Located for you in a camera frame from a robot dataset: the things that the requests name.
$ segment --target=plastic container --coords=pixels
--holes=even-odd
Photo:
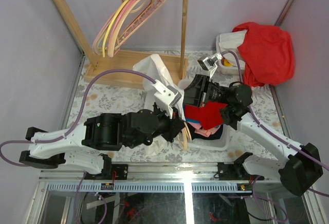
[[[178,87],[185,89],[190,85],[192,80],[182,79],[178,83]],[[230,140],[230,127],[223,124],[223,133],[220,139],[216,140],[203,140],[203,139],[193,139],[189,142],[189,147],[202,148],[204,150],[212,151],[224,151],[228,147],[228,142]]]
[[[216,52],[220,52],[220,35],[216,37]],[[219,61],[218,66],[220,68],[220,71],[222,74],[225,75],[239,75],[239,70],[237,69],[237,66],[224,66],[222,64],[222,61]],[[242,75],[245,72],[245,68],[241,67]]]

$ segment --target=white wall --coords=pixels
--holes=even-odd
[[[67,1],[90,44],[120,5],[120,0]],[[215,38],[219,33],[230,32],[244,22],[274,24],[286,1],[189,0],[186,47],[215,48]],[[124,46],[136,49],[180,48],[181,7],[182,0],[168,0]]]
[[[321,161],[329,164],[329,3],[296,0],[282,28],[291,33],[296,57],[294,77],[277,86],[293,138],[314,144]],[[329,193],[329,174],[318,180],[318,190]],[[329,199],[322,198],[329,213]]]
[[[80,53],[51,0],[0,0],[0,143],[57,130]],[[8,145],[18,161],[27,146]],[[22,223],[39,170],[0,159],[0,223]]]

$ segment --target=yellow object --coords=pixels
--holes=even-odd
[[[103,58],[105,57],[105,44],[106,44],[106,39],[107,39],[107,37],[108,37],[109,31],[111,30],[112,25],[113,25],[115,19],[118,17],[119,13],[120,13],[121,10],[124,8],[124,6],[128,3],[128,1],[130,1],[130,0],[125,0],[125,1],[120,5],[120,7],[118,8],[118,10],[117,10],[117,11],[115,12],[115,14],[113,15],[113,18],[112,18],[110,24],[108,25],[107,31],[106,31],[105,36],[104,36],[104,39],[103,39],[103,46],[102,46]]]
[[[233,66],[227,59],[224,58],[224,66]]]

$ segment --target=metal frame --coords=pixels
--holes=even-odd
[[[61,224],[67,223],[68,211],[70,210],[71,200],[72,200],[71,197],[66,197]]]
[[[75,97],[77,87],[78,87],[78,84],[80,81],[80,76],[81,76],[81,72],[83,70],[83,65],[84,65],[85,59],[86,59],[86,56],[82,53],[80,56],[80,64],[76,71],[76,74],[75,74],[75,77],[73,80],[73,84],[71,86],[71,90],[70,90],[70,93],[69,93],[69,96],[68,96],[68,99],[67,99],[67,102],[66,102],[66,105],[64,108],[64,113],[63,113],[62,120],[61,120],[58,130],[65,129],[67,126],[68,118],[70,117],[71,108],[72,108],[74,97]]]
[[[115,68],[133,68],[133,66],[140,60],[151,55],[151,53],[139,52],[139,51],[127,51],[120,50],[111,59],[107,56],[105,59],[93,52],[90,47],[79,23],[74,17],[66,0],[53,0],[58,11],[60,12],[63,20],[67,27],[73,34],[79,46],[83,49],[90,60],[90,65],[84,75],[86,81],[91,81],[97,74],[104,72],[109,69]],[[188,0],[182,0],[182,18],[181,18],[181,50],[180,56],[167,55],[162,56],[162,60],[167,64],[173,79],[176,83],[180,79],[185,78],[188,58],[185,57],[185,41],[186,41],[186,25],[187,25],[187,11],[188,11]],[[104,76],[98,83],[116,85],[121,87],[129,88],[142,88],[142,80],[136,76],[128,76],[126,74],[118,77]]]
[[[28,217],[24,221],[25,224],[39,224],[45,208],[46,199],[48,197],[48,182],[39,182],[36,187],[35,195],[31,201],[31,208],[28,211]]]
[[[276,23],[274,25],[276,26],[281,26],[283,24],[283,21],[285,20],[285,18],[287,17],[293,3],[295,0],[287,0],[286,4],[284,5]]]

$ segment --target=floral surface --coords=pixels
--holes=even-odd
[[[168,54],[177,54],[179,51],[165,51]],[[212,55],[213,51],[187,51],[189,67],[187,78],[192,79],[196,73],[201,73],[197,63],[203,55]],[[84,69],[75,94],[70,112],[68,127],[75,121],[80,109],[82,97],[88,83],[83,79],[89,61],[86,59]],[[223,75],[218,70],[213,80],[221,85],[228,86],[231,82],[238,81],[236,75]],[[100,115],[101,113],[128,113],[143,109],[146,93],[140,89],[129,89],[107,85],[94,84],[90,89],[80,122],[87,118]],[[265,123],[282,133],[281,124],[275,108],[275,104],[268,86],[253,88],[253,110]],[[152,161],[152,162],[219,162],[234,161],[244,152],[252,152],[255,155],[273,158],[273,155],[260,144],[241,132],[230,129],[228,148],[225,151],[212,151],[189,147],[182,151],[177,142],[167,143],[162,150],[154,156],[147,153],[148,148],[144,145],[134,149],[123,147],[118,152],[110,152],[113,161]]]

